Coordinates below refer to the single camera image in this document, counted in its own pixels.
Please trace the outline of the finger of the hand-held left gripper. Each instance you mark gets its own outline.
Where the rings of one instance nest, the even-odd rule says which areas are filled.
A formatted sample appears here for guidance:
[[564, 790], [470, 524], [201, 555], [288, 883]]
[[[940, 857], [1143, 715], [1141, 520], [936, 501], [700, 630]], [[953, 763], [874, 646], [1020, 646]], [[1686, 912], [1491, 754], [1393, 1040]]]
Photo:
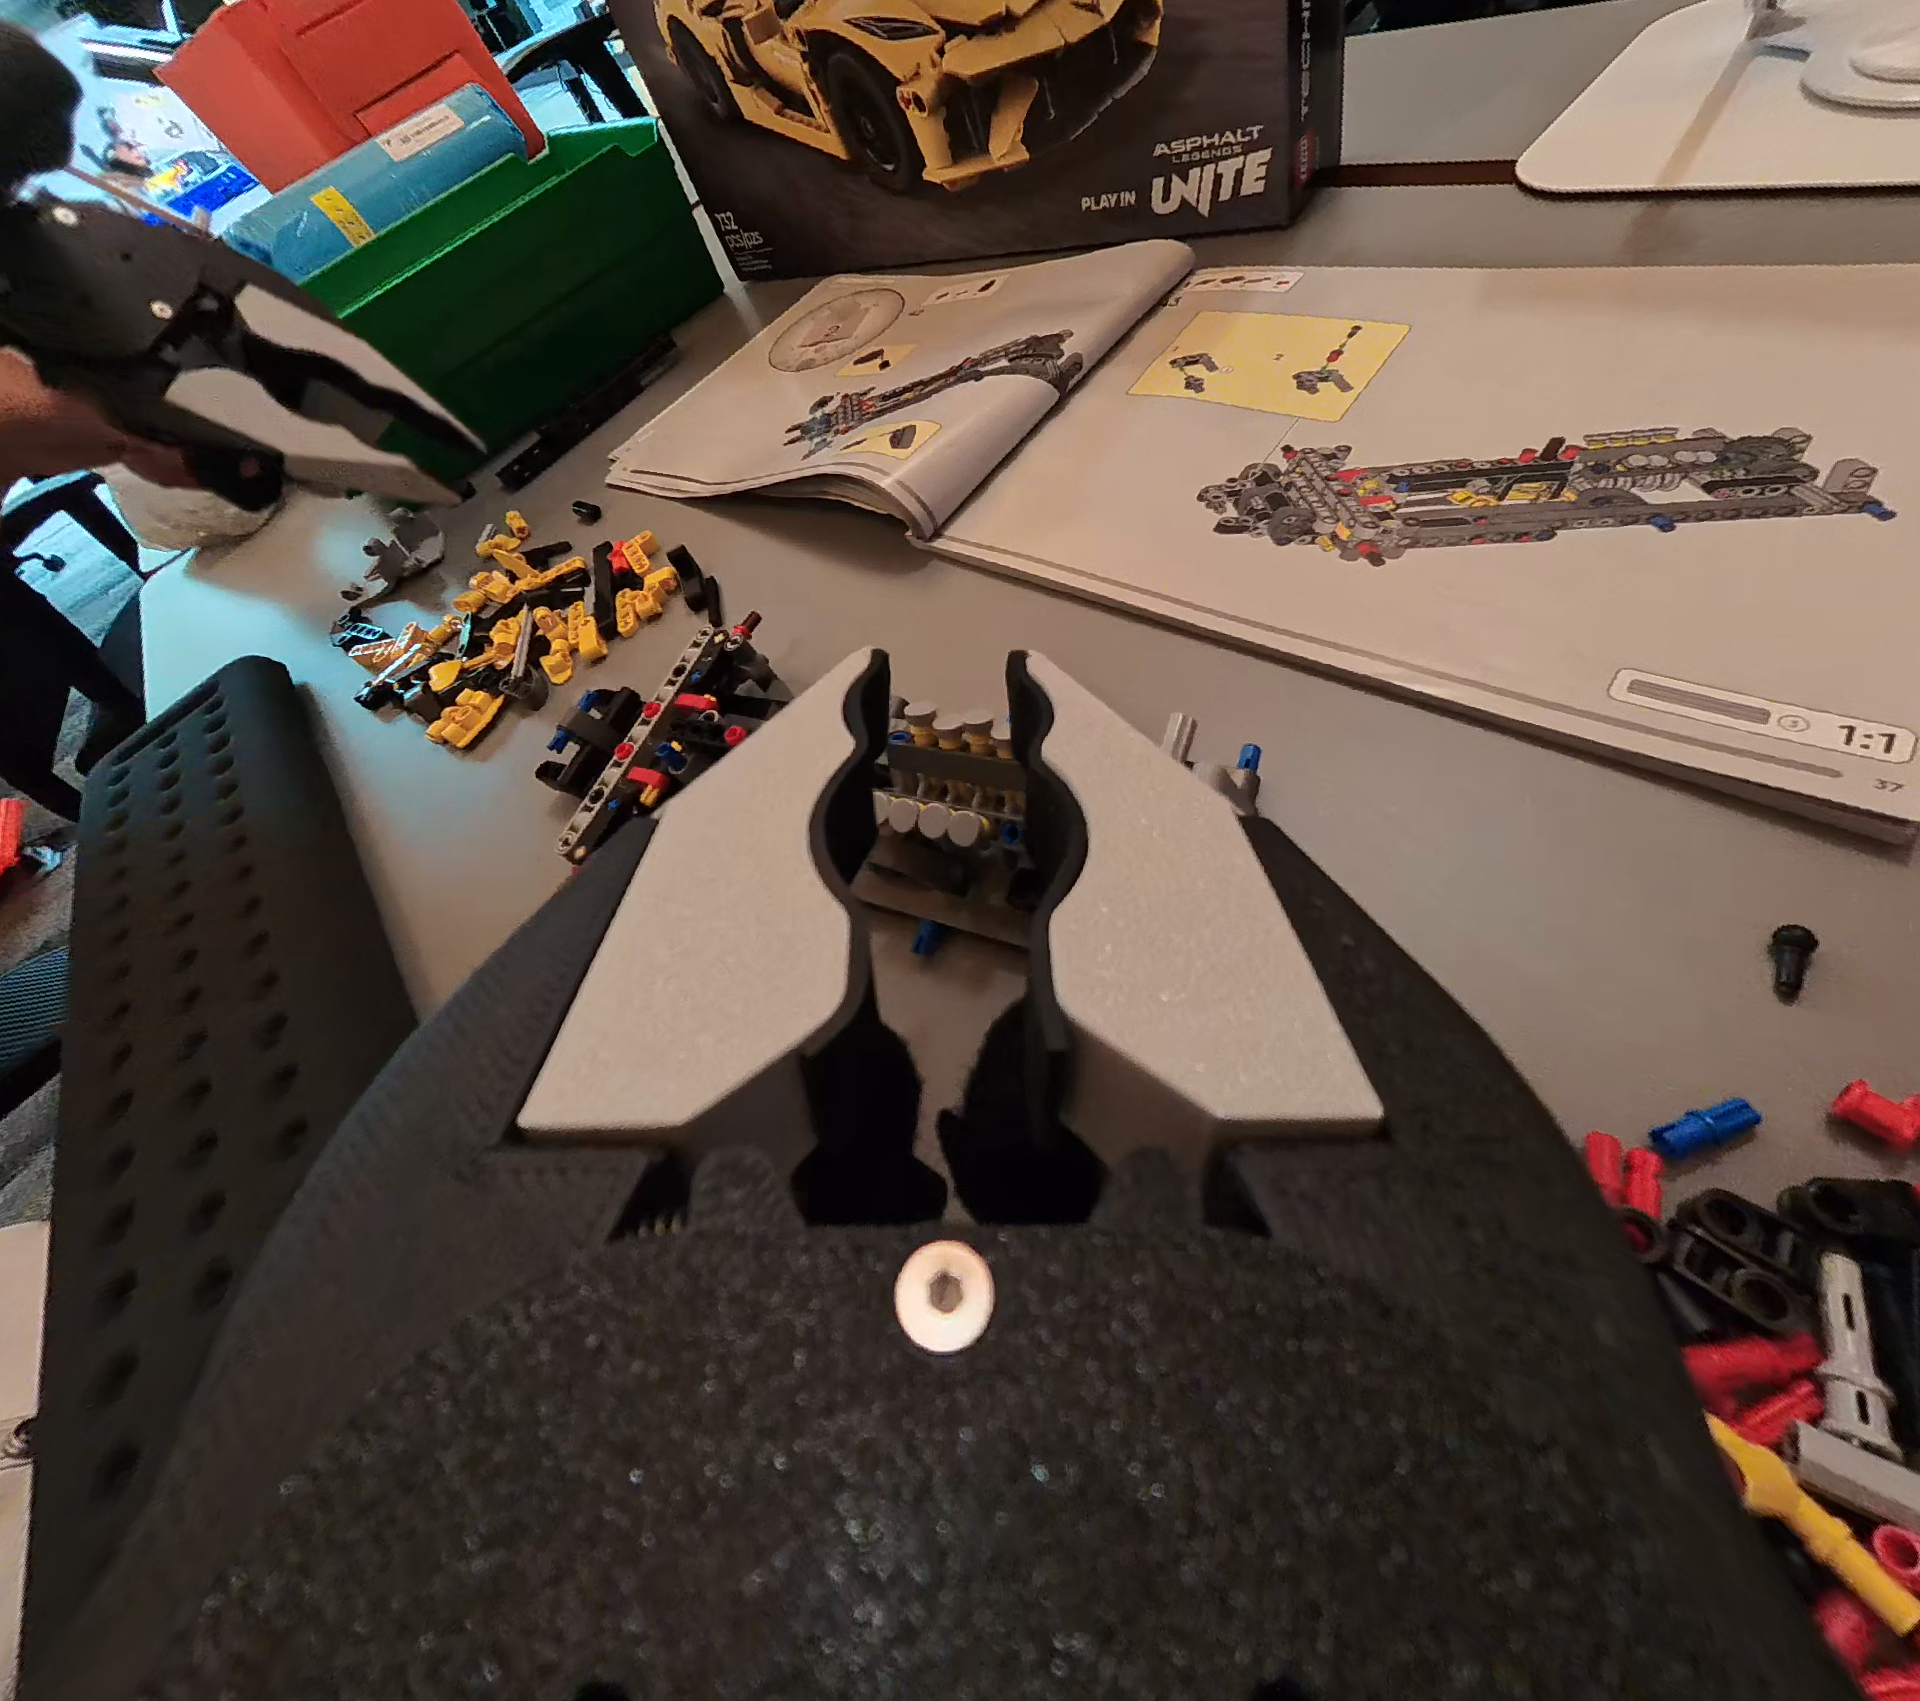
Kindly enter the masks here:
[[233, 322], [249, 372], [310, 418], [321, 414], [312, 388], [331, 388], [445, 446], [484, 446], [433, 392], [309, 298], [249, 282], [233, 295]]
[[160, 435], [198, 488], [242, 509], [264, 509], [284, 488], [373, 493], [397, 503], [443, 505], [451, 484], [427, 465], [445, 446], [389, 414], [331, 388], [312, 388], [318, 416], [284, 405], [244, 367], [205, 363], [160, 375]]

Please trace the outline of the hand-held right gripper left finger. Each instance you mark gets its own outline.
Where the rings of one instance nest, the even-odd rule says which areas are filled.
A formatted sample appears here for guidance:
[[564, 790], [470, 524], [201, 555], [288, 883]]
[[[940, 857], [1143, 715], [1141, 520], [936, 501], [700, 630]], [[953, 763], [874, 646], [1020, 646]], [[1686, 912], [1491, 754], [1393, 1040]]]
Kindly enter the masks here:
[[668, 801], [517, 1131], [787, 1173], [804, 1216], [938, 1216], [922, 1076], [877, 999], [852, 884], [878, 841], [889, 655], [856, 646]]

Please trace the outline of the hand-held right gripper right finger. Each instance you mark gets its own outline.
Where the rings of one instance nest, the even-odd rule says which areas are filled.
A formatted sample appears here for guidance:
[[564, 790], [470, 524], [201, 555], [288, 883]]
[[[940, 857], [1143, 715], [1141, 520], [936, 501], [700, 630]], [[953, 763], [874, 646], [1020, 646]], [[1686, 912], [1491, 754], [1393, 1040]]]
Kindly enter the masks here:
[[1039, 893], [1020, 1000], [938, 1141], [972, 1216], [1090, 1216], [1163, 1152], [1209, 1181], [1244, 1144], [1379, 1136], [1387, 1113], [1263, 851], [1263, 751], [1199, 763], [1060, 665], [1007, 669]]

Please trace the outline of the clear plastic bag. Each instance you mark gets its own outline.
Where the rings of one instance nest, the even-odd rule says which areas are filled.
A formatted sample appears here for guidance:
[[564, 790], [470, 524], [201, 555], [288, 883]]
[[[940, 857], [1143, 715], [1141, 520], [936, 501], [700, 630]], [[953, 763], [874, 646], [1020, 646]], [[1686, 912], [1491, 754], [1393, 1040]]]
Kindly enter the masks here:
[[137, 543], [166, 552], [242, 543], [282, 511], [280, 501], [264, 509], [242, 509], [205, 488], [160, 487], [129, 466], [109, 466], [104, 483]]

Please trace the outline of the grey lego panel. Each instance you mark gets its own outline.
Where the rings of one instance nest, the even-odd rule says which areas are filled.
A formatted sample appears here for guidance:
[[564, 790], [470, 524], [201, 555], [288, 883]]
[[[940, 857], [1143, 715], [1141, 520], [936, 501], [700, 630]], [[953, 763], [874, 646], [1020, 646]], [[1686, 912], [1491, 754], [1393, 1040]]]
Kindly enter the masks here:
[[447, 534], [430, 515], [397, 517], [387, 534], [363, 545], [363, 552], [364, 572], [343, 588], [348, 610], [373, 607], [437, 568], [447, 555]]

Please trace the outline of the black lego frame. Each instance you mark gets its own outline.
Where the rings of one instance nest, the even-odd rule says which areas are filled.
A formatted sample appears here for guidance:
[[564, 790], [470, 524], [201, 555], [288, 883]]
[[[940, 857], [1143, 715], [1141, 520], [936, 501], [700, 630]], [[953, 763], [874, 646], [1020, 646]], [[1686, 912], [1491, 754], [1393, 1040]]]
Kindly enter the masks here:
[[522, 446], [517, 448], [515, 455], [511, 455], [511, 456], [504, 458], [498, 466], [493, 468], [493, 474], [496, 476], [496, 483], [498, 483], [498, 487], [500, 487], [503, 490], [515, 490], [515, 493], [517, 493], [517, 490], [520, 490], [520, 488], [531, 487], [535, 481], [540, 478], [540, 474], [545, 474], [548, 468], [553, 468], [553, 466], [556, 466], [559, 462], [563, 462], [564, 458], [569, 458], [569, 456], [571, 456], [573, 453], [577, 453], [592, 435], [596, 435], [596, 432], [601, 430], [601, 428], [599, 428], [596, 432], [592, 432], [586, 440], [578, 440], [577, 444], [571, 446], [571, 450], [561, 453], [561, 446], [563, 446], [563, 444], [556, 443], [556, 440], [540, 440], [540, 438], [539, 438], [539, 428], [533, 432], [533, 437], [531, 437]]
[[540, 422], [539, 438], [561, 443], [561, 453], [616, 418], [650, 388], [680, 357], [675, 336], [660, 336], [603, 381], [578, 394], [564, 411]]

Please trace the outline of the pile of yellow black lego pieces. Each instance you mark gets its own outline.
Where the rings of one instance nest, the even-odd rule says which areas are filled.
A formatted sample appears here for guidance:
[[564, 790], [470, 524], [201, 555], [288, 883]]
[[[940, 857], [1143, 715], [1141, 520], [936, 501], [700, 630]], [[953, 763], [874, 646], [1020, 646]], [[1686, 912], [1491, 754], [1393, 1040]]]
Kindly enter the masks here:
[[472, 751], [509, 711], [540, 711], [555, 688], [603, 665], [615, 643], [658, 622], [675, 599], [722, 643], [757, 627], [729, 622], [718, 581], [652, 533], [578, 552], [566, 539], [537, 540], [511, 509], [478, 539], [474, 559], [439, 617], [387, 630], [368, 618], [378, 601], [344, 609], [328, 632], [363, 670], [355, 702], [418, 723], [445, 752]]

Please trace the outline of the lego chassis assembly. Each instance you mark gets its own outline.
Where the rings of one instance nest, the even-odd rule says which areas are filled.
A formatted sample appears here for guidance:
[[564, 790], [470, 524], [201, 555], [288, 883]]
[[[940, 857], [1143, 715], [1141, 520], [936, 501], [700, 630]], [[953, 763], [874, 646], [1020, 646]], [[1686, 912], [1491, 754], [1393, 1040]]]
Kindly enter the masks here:
[[648, 688], [591, 687], [556, 720], [537, 778], [566, 802], [564, 863], [633, 855], [634, 907], [686, 902], [691, 935], [795, 929], [804, 958], [867, 907], [1027, 944], [1072, 879], [1068, 774], [1097, 763], [1044, 751], [1098, 705], [1022, 651], [981, 708], [895, 693], [877, 648], [800, 690], [760, 624], [710, 609]]

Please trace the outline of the pile of small lego pins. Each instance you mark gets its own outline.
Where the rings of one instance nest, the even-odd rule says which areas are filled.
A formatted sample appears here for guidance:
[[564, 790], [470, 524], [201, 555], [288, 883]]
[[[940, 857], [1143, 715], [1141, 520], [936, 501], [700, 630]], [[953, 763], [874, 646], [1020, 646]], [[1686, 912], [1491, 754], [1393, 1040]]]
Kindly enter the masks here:
[[1589, 1131], [1596, 1192], [1673, 1327], [1740, 1508], [1857, 1696], [1918, 1694], [1918, 1184], [1814, 1175], [1757, 1201], [1669, 1190], [1753, 1139], [1726, 1099], [1631, 1146]]

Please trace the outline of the lego instruction booklet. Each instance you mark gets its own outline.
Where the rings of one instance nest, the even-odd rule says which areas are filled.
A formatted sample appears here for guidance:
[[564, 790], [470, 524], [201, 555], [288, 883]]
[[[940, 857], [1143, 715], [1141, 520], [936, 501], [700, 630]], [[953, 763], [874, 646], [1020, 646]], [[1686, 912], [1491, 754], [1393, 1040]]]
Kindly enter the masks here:
[[824, 279], [612, 488], [930, 552], [1901, 847], [1916, 264]]

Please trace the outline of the person's left hand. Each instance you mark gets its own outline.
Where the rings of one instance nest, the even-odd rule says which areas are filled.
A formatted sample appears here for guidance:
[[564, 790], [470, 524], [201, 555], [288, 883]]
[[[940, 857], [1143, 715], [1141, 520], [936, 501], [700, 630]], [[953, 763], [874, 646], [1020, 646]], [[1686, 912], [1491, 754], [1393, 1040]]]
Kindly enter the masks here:
[[52, 388], [14, 348], [3, 348], [3, 488], [127, 466], [160, 488], [198, 488], [183, 455], [138, 440], [87, 398]]

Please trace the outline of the green plastic bin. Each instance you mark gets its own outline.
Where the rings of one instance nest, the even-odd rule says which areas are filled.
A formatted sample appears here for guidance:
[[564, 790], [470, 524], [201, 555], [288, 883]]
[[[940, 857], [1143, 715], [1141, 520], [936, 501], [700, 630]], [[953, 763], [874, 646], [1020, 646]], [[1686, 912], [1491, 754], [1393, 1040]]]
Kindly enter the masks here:
[[478, 438], [382, 438], [455, 488], [706, 308], [722, 277], [660, 125], [633, 117], [555, 132], [304, 286]]

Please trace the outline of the black perforated pad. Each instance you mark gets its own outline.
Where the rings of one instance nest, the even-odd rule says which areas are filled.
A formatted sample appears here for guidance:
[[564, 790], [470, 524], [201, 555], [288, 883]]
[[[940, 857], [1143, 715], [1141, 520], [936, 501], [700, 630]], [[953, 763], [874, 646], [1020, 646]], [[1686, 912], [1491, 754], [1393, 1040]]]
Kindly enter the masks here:
[[261, 1249], [416, 1029], [310, 711], [238, 659], [87, 778], [23, 1677], [155, 1497]]

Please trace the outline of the black mesh chair seat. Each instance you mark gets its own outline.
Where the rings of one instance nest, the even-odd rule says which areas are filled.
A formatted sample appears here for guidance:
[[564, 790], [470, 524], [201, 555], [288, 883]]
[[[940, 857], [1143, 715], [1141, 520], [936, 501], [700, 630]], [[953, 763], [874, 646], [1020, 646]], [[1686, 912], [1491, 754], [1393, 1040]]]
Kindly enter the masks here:
[[3, 975], [3, 1117], [46, 1086], [63, 1064], [69, 949], [50, 946]]

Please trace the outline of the white rounded board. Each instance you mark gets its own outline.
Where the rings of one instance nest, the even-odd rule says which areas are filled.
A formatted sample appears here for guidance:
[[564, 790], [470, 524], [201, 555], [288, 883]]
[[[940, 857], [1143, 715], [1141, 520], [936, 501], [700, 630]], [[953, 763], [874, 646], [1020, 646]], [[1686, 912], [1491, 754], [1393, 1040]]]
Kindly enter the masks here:
[[1876, 192], [1918, 184], [1918, 0], [1745, 0], [1641, 32], [1518, 158], [1542, 195]]

